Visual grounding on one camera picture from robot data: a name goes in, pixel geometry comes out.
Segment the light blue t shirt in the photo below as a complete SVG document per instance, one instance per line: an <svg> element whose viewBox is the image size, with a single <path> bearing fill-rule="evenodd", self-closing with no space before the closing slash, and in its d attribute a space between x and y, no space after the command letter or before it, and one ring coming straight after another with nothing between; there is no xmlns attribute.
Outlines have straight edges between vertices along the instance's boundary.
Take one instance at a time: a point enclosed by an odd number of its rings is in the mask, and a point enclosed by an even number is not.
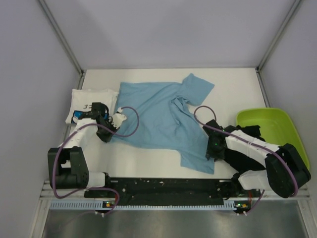
<svg viewBox="0 0 317 238"><path fill-rule="evenodd" d="M181 155L180 165L213 174L214 161L206 158L208 137L189 105L200 106L214 84L189 74L177 82L122 82L116 108L125 108L127 119L112 141L138 148L170 149Z"/></svg>

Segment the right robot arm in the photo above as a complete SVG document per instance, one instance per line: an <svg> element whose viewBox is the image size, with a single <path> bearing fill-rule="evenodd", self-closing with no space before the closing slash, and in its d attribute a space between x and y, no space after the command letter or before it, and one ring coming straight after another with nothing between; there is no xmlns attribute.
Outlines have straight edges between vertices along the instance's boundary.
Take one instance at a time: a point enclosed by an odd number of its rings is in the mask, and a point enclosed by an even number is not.
<svg viewBox="0 0 317 238"><path fill-rule="evenodd" d="M206 158L225 161L237 171L231 184L237 196L260 189L289 198L311 180L311 173L295 146L267 143L259 125L222 127L211 120L203 130L209 137Z"/></svg>

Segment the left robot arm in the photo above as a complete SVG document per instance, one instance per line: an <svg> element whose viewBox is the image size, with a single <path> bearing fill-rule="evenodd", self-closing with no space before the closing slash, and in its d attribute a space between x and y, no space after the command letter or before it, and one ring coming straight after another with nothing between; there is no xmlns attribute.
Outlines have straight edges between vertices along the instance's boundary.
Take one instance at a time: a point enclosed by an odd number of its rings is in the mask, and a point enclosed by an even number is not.
<svg viewBox="0 0 317 238"><path fill-rule="evenodd" d="M112 184L105 172L92 172L84 155L84 148L97 136L102 142L110 142L127 117L119 109L110 115L107 105L92 103L87 112L75 112L73 136L57 148L48 151L50 184L55 189L82 189L95 187L100 196L112 192Z"/></svg>

